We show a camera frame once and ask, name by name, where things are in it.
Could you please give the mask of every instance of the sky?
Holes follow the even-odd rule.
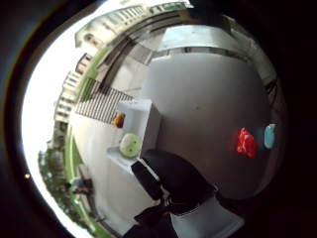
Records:
[[[148,3],[156,5],[170,0],[135,0],[127,4]],[[42,55],[35,67],[24,98],[22,111],[22,139],[31,177],[44,200],[52,208],[57,218],[75,237],[91,237],[87,231],[73,223],[57,206],[41,178],[38,166],[38,152],[47,148],[47,141],[53,135],[53,103],[61,93],[61,86],[68,72],[84,54],[75,48],[74,34],[93,18],[121,8],[118,0],[109,0],[91,15],[76,22],[64,31]]]

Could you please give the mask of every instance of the grass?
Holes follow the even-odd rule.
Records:
[[[64,156],[64,169],[67,180],[71,180],[76,177],[77,171],[76,168],[83,161],[80,158],[76,143],[72,136],[72,129],[68,126],[67,134],[65,138],[65,156]],[[110,238],[108,232],[106,232],[97,222],[94,221],[92,217],[89,216],[87,209],[84,207],[81,199],[78,199],[78,196],[71,193],[71,199],[75,201],[76,199],[79,201],[77,203],[73,203],[76,211],[80,215],[80,217],[85,221],[90,231],[93,232],[94,236],[97,238]]]
[[[91,98],[90,92],[93,86],[93,82],[98,75],[98,71],[96,66],[100,63],[100,61],[104,58],[107,54],[107,48],[100,49],[96,56],[94,56],[91,60],[90,65],[87,68],[87,71],[82,76],[79,85],[77,86],[76,94],[77,98],[76,101],[83,102],[87,101]]]

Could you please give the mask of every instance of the building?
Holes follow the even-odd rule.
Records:
[[[75,45],[78,48],[85,48],[94,56],[116,36],[149,16],[149,9],[145,5],[130,6],[107,13],[81,28],[75,34]]]
[[[77,63],[75,71],[83,75],[86,72],[88,66],[90,65],[91,59],[92,59],[91,55],[84,54],[82,58],[79,60],[79,62]]]
[[[179,2],[169,2],[169,3],[158,4],[158,5],[150,7],[149,10],[152,15],[155,15],[155,14],[160,14],[163,12],[179,11],[186,8],[187,8],[187,5],[184,2],[179,1]]]
[[[86,72],[92,56],[84,54],[78,61],[75,71],[70,71],[62,84],[62,91],[55,103],[55,122],[68,123],[68,117],[77,98],[77,86]]]

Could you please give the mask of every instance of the orange object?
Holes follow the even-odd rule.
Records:
[[[117,113],[115,118],[111,121],[111,124],[116,126],[117,128],[122,128],[125,120],[125,114],[122,112]]]
[[[240,130],[237,152],[252,159],[256,156],[257,143],[255,138],[246,130],[246,128]]]

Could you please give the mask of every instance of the red object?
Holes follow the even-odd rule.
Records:
[[[246,128],[242,128],[239,133],[237,152],[252,159],[256,156],[257,143]]]

